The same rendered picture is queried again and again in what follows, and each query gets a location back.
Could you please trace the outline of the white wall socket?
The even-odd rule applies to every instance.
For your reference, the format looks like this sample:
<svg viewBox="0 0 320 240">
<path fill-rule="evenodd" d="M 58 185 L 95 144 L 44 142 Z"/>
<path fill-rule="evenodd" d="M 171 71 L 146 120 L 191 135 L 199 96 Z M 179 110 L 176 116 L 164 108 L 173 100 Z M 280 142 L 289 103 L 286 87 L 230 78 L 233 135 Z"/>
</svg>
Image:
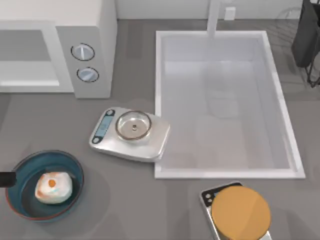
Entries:
<svg viewBox="0 0 320 240">
<path fill-rule="evenodd" d="M 224 20 L 233 21 L 236 17 L 236 7 L 228 6 L 225 8 Z"/>
</svg>

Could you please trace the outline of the scale with yellow round plate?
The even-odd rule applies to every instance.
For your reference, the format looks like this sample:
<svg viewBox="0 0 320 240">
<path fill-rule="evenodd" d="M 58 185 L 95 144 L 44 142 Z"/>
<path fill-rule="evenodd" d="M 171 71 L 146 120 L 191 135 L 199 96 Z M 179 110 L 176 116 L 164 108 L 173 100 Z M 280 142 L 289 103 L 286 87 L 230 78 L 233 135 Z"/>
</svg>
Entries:
<svg viewBox="0 0 320 240">
<path fill-rule="evenodd" d="M 267 201 L 239 181 L 200 192 L 213 240 L 273 240 Z"/>
</svg>

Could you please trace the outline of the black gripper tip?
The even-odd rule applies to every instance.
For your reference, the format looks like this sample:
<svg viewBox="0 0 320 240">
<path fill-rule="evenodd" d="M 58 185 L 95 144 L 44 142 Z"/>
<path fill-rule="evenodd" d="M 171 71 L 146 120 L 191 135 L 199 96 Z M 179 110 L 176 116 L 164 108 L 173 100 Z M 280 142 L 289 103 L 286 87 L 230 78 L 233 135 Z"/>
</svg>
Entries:
<svg viewBox="0 0 320 240">
<path fill-rule="evenodd" d="M 0 171 L 0 188 L 11 188 L 17 182 L 15 171 Z"/>
</svg>

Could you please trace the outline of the white sink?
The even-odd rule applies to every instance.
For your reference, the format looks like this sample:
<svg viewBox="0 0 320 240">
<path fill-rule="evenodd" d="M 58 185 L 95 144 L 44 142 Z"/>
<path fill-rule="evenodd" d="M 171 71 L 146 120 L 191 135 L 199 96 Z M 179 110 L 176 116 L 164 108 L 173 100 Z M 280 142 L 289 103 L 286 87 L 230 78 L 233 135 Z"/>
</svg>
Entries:
<svg viewBox="0 0 320 240">
<path fill-rule="evenodd" d="M 265 31 L 157 31 L 155 50 L 157 179 L 305 178 Z"/>
</svg>

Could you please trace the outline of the silver kitchen scale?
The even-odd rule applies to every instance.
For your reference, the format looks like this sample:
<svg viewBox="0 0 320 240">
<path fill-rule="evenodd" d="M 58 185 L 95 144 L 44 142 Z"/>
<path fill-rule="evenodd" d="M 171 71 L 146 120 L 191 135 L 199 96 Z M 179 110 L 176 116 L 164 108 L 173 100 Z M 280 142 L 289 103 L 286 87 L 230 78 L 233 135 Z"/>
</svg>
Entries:
<svg viewBox="0 0 320 240">
<path fill-rule="evenodd" d="M 161 159 L 170 133 L 163 118 L 122 107 L 106 109 L 89 145 L 92 149 L 126 160 L 154 163 Z"/>
</svg>

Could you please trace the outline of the blue frying pan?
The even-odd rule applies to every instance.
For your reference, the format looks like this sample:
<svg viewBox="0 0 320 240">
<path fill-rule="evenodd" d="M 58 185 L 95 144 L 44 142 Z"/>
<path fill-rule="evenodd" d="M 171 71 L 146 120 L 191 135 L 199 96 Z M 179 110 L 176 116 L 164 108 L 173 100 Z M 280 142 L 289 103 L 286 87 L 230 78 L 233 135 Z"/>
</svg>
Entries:
<svg viewBox="0 0 320 240">
<path fill-rule="evenodd" d="M 79 202 L 84 170 L 71 154 L 60 150 L 33 153 L 13 169 L 14 186 L 5 189 L 12 211 L 34 222 L 65 217 Z"/>
</svg>

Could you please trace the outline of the pale microwave oven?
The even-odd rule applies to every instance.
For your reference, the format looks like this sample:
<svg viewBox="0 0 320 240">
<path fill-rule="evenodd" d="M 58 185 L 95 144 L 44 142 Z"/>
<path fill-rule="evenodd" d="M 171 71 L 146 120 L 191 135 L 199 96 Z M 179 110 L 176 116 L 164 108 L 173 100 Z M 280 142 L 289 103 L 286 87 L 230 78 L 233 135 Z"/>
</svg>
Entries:
<svg viewBox="0 0 320 240">
<path fill-rule="evenodd" d="M 109 98 L 117 29 L 115 0 L 0 0 L 0 93 Z M 81 43 L 94 49 L 93 59 L 72 56 Z M 77 77 L 87 67 L 97 81 Z"/>
</svg>

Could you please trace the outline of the white bread with orange dot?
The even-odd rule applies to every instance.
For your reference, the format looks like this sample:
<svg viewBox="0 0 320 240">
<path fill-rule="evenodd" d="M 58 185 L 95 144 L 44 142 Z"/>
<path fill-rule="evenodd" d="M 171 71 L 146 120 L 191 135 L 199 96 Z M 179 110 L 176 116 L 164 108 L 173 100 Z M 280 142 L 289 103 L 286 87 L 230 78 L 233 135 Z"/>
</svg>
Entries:
<svg viewBox="0 0 320 240">
<path fill-rule="evenodd" d="M 34 195 L 43 204 L 65 202 L 73 193 L 73 182 L 67 172 L 47 172 L 37 180 Z"/>
</svg>

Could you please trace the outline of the steel weighing bowl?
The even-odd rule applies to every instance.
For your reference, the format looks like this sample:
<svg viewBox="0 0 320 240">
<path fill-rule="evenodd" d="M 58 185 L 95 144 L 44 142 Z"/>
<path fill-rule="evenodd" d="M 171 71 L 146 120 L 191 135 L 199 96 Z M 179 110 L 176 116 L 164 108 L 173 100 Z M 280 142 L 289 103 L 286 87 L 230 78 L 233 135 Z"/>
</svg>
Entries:
<svg viewBox="0 0 320 240">
<path fill-rule="evenodd" d="M 117 135 L 125 141 L 139 141 L 151 131 L 152 120 L 139 110 L 129 110 L 121 114 L 115 122 Z"/>
</svg>

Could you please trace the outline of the large microwave knob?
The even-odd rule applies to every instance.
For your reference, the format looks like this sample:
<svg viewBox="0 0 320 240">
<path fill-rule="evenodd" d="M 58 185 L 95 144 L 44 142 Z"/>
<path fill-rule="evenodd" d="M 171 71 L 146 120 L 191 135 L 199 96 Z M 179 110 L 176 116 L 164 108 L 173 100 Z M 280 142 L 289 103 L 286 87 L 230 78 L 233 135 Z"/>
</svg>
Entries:
<svg viewBox="0 0 320 240">
<path fill-rule="evenodd" d="M 88 44 L 80 43 L 71 47 L 71 54 L 79 61 L 90 61 L 95 57 L 95 50 Z"/>
</svg>

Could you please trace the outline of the tall white tap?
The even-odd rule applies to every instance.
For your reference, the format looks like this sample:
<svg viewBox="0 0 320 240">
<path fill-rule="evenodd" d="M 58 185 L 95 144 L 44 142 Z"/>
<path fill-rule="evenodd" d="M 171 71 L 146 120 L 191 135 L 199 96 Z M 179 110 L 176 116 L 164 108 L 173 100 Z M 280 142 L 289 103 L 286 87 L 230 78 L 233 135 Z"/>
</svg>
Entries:
<svg viewBox="0 0 320 240">
<path fill-rule="evenodd" d="M 219 17 L 220 0 L 210 0 L 207 18 L 207 35 L 213 39 L 216 33 L 217 21 Z"/>
</svg>

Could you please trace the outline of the small microwave knob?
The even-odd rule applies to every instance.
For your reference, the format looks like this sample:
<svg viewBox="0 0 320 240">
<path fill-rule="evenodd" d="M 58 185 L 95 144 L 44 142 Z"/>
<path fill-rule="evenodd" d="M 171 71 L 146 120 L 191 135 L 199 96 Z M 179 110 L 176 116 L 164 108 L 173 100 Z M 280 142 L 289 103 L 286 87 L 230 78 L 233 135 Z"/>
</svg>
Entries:
<svg viewBox="0 0 320 240">
<path fill-rule="evenodd" d="M 81 81 L 85 83 L 93 83 L 99 79 L 98 71 L 92 67 L 78 69 L 76 75 Z"/>
</svg>

